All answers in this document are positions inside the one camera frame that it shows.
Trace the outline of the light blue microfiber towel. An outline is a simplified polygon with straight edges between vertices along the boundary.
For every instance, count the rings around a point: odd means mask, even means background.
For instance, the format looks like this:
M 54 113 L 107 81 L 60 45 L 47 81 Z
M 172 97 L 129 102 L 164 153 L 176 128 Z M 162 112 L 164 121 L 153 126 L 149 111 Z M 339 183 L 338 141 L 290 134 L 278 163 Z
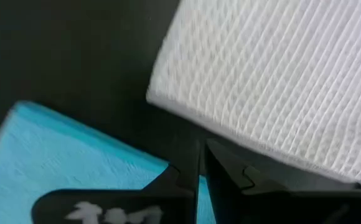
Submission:
M 31 208 L 44 194 L 63 187 L 81 186 L 81 177 L 65 170 L 67 152 L 114 148 L 125 144 L 180 170 L 191 170 L 195 142 L 184 138 L 151 136 L 159 152 L 149 154 L 107 136 L 44 106 L 16 103 L 0 127 L 0 224 L 33 224 Z M 207 182 L 199 175 L 197 224 L 216 224 Z

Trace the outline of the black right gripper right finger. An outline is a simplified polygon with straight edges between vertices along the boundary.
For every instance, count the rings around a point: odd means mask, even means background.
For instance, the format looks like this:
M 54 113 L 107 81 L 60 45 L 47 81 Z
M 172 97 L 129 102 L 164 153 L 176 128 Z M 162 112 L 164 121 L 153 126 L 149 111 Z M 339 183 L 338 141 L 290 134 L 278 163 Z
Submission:
M 213 140 L 205 170 L 217 224 L 361 224 L 361 184 L 296 190 Z

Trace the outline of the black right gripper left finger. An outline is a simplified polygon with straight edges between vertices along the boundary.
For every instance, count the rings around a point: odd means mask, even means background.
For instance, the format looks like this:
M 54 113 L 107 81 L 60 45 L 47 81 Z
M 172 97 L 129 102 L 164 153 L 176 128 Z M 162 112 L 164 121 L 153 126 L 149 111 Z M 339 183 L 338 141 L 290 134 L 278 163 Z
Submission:
M 80 175 L 81 186 L 39 197 L 32 223 L 197 224 L 201 144 L 191 147 L 191 170 L 121 143 L 71 150 L 65 170 Z

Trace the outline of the white waffle microfiber towel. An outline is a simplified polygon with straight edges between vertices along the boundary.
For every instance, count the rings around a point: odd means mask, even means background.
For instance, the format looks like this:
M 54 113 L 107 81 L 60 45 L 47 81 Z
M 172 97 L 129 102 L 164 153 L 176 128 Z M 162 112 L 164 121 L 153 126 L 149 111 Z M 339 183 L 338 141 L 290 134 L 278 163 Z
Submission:
M 180 0 L 148 102 L 361 184 L 361 0 Z

